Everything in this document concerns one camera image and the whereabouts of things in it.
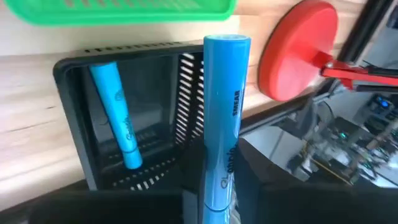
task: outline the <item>wood grain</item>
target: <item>wood grain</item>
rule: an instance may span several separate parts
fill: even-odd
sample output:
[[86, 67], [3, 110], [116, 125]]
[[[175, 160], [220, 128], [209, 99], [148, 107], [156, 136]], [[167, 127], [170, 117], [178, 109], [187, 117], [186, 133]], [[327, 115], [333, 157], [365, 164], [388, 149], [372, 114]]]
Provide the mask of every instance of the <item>wood grain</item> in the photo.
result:
[[[0, 1], [0, 210], [83, 178], [52, 67], [87, 48], [202, 39], [240, 33], [252, 38], [244, 117], [271, 108], [257, 88], [257, 65], [280, 18], [298, 0], [240, 0], [226, 22], [48, 28], [18, 20]], [[338, 54], [365, 0], [329, 1], [338, 10]], [[303, 93], [309, 93], [319, 79]]]

